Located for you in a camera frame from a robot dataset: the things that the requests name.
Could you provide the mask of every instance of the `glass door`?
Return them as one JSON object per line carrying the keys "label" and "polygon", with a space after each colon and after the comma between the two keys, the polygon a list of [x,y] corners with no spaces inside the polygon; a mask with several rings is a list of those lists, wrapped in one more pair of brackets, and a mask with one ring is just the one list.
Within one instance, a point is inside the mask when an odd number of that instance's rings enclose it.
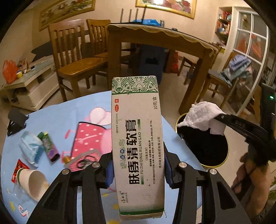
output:
{"label": "glass door", "polygon": [[237,116],[250,101],[256,85],[259,83],[266,60],[269,42],[269,29],[262,18],[253,12],[239,12],[234,51],[246,56],[252,63],[252,81],[233,88],[228,103]]}

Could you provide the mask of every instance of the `cartoon print tablecloth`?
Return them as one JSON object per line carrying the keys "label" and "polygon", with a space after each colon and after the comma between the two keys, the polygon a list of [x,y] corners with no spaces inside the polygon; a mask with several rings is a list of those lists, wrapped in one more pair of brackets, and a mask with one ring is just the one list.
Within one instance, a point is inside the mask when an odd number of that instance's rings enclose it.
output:
{"label": "cartoon print tablecloth", "polygon": [[[29,165],[19,148],[22,133],[27,130],[34,134],[47,131],[61,156],[79,156],[81,153],[96,150],[100,155],[110,152],[111,145],[111,92],[102,92],[53,105],[30,114],[26,128],[19,133],[6,137],[1,164],[1,185],[4,204],[18,224],[27,223],[37,202],[27,195],[21,198],[14,194],[14,183],[11,181],[17,160]],[[175,133],[173,128],[162,117],[163,139],[169,151],[176,153],[181,161],[187,162],[196,169],[203,170],[199,161],[186,144]],[[43,153],[38,162],[40,170],[49,183],[64,169],[61,159],[51,163]],[[119,224],[119,210],[116,187],[113,182],[110,188],[101,189],[102,204],[107,224]],[[165,213],[162,218],[124,221],[123,223],[167,223],[173,221],[178,190],[172,190],[165,183]],[[197,207],[201,206],[201,191],[198,188]],[[77,199],[78,223],[82,223],[81,188]]]}

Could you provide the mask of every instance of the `white and green box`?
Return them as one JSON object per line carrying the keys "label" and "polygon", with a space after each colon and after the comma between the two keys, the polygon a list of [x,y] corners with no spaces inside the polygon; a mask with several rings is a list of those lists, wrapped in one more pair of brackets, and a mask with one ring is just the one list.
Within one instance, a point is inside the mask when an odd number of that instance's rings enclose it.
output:
{"label": "white and green box", "polygon": [[155,76],[112,80],[112,152],[120,219],[160,218],[164,148]]}

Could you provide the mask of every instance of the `pile of clothes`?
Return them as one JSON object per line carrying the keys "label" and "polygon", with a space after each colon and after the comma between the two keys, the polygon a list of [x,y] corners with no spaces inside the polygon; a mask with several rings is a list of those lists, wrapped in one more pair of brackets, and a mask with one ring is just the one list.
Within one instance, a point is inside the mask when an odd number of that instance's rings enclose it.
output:
{"label": "pile of clothes", "polygon": [[239,78],[241,86],[252,84],[252,65],[251,60],[243,55],[236,55],[230,62],[228,68],[220,72],[220,78],[224,80],[228,86],[232,86],[232,81]]}

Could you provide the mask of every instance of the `metal bolt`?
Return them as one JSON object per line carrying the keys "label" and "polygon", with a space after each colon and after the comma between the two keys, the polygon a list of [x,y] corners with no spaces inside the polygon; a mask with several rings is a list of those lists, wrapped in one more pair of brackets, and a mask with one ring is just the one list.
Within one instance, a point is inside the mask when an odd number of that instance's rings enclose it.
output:
{"label": "metal bolt", "polygon": [[210,174],[216,175],[217,174],[217,170],[216,169],[210,169]]}
{"label": "metal bolt", "polygon": [[180,162],[180,163],[179,163],[179,166],[180,166],[181,168],[185,168],[185,167],[187,167],[187,163],[185,163],[185,162]]}
{"label": "metal bolt", "polygon": [[66,174],[69,173],[69,169],[64,169],[64,170],[61,171],[61,173],[62,173],[63,175],[66,175]]}
{"label": "metal bolt", "polygon": [[98,168],[100,166],[100,163],[99,162],[94,162],[94,163],[92,163],[92,166],[94,168]]}

